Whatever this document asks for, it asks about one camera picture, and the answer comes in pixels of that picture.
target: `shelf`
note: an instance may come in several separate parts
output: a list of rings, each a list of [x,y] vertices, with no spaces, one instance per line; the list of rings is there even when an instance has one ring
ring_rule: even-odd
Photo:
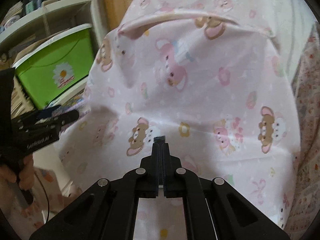
[[[0,52],[9,50],[40,28],[44,29],[44,13],[50,24],[52,20],[74,16],[88,2],[91,0],[61,0],[27,14],[0,34]]]
[[[57,99],[55,99],[52,102],[51,106],[63,105],[68,100],[73,98],[76,94],[78,94],[81,90],[85,88],[85,85],[87,84],[87,80],[88,80],[88,77],[85,77],[84,79],[80,80],[78,83],[70,87],[68,90],[64,91],[61,96],[59,96]]]

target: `cable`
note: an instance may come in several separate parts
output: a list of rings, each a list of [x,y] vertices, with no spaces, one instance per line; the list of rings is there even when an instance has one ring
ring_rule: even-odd
[[[48,204],[48,215],[47,215],[47,220],[46,220],[46,222],[45,222],[45,223],[47,223],[47,222],[48,222],[48,220],[49,220],[49,214],[50,214],[49,198],[48,198],[47,192],[45,191],[44,186],[43,186],[43,184],[42,184],[41,180],[39,179],[39,177],[38,177],[38,175],[37,175],[36,173],[35,173],[35,176],[37,177],[38,181],[40,182],[40,185],[41,185],[41,187],[42,187],[42,189],[43,189],[43,191],[44,191],[44,193],[45,193],[45,197],[46,197],[46,199],[47,199],[47,204]]]

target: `cartoon bear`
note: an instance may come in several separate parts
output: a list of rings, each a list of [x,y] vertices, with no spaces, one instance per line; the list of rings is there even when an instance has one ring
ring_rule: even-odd
[[[107,72],[112,67],[111,48],[107,37],[105,37],[102,41],[102,45],[97,54],[96,62],[97,64],[102,62],[102,72]]]
[[[138,154],[144,147],[144,139],[146,138],[146,130],[149,128],[149,122],[140,117],[137,123],[138,125],[132,129],[132,136],[128,140],[130,147],[127,149],[127,156]]]
[[[273,128],[272,125],[275,122],[275,117],[271,108],[263,106],[261,109],[262,121],[259,123],[260,134],[258,140],[261,141],[262,146],[261,150],[263,153],[268,153],[271,148],[273,141],[272,134]]]
[[[108,123],[103,124],[97,128],[96,134],[93,139],[93,146],[102,146],[102,139],[106,132]]]
[[[75,149],[71,146],[68,146],[65,149],[62,149],[59,153],[59,158],[62,164],[66,167],[69,166],[70,160],[74,157]]]
[[[258,140],[261,141],[263,153],[270,151],[272,143],[278,143],[287,135],[285,121],[280,114],[275,116],[272,109],[263,106],[261,109],[262,121],[259,123],[260,134]]]
[[[196,27],[204,29],[204,34],[209,40],[214,40],[220,37],[226,30],[226,24],[222,21],[215,20],[212,17],[199,17],[196,19]]]

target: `bear print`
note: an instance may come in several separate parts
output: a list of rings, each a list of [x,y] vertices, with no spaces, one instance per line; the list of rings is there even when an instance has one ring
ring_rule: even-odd
[[[103,124],[97,128],[96,134],[93,138],[93,145],[94,146],[102,146],[102,139],[103,139],[103,136],[106,132],[107,126],[108,126],[108,123]]]
[[[204,34],[209,40],[214,40],[220,37],[226,30],[226,24],[222,21],[215,20],[212,17],[199,17],[196,19],[196,27],[204,29]]]
[[[96,62],[97,64],[102,63],[102,72],[107,72],[112,67],[111,48],[107,37],[105,37],[102,41],[102,45],[97,54]]]
[[[149,122],[143,117],[137,121],[138,125],[132,129],[132,136],[129,138],[130,147],[127,149],[127,156],[138,154],[144,146],[146,130],[149,128]]]
[[[137,126],[132,129],[132,136],[129,138],[130,147],[127,149],[127,156],[138,154],[144,147],[152,148],[153,138],[161,136],[160,129],[148,120],[140,117]]]
[[[275,117],[271,108],[263,106],[261,109],[262,121],[259,123],[261,150],[268,153],[273,142],[279,142],[286,136],[286,126],[283,117]]]

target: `finger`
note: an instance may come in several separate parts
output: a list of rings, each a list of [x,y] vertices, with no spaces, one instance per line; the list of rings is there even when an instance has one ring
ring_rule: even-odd
[[[24,166],[23,170],[19,173],[20,180],[25,180],[28,177],[33,177],[35,170],[33,168],[33,160],[28,162],[26,166]]]
[[[16,174],[14,174],[14,172],[7,165],[0,166],[0,176],[12,183],[16,182],[17,180]]]
[[[23,158],[23,164],[27,165],[31,160],[33,160],[33,154],[30,154],[27,157],[24,157]]]
[[[19,182],[19,187],[21,189],[23,189],[23,190],[28,190],[28,189],[31,189],[33,187],[34,183],[35,183],[35,177],[31,176],[31,177],[28,177],[25,180],[21,180]]]

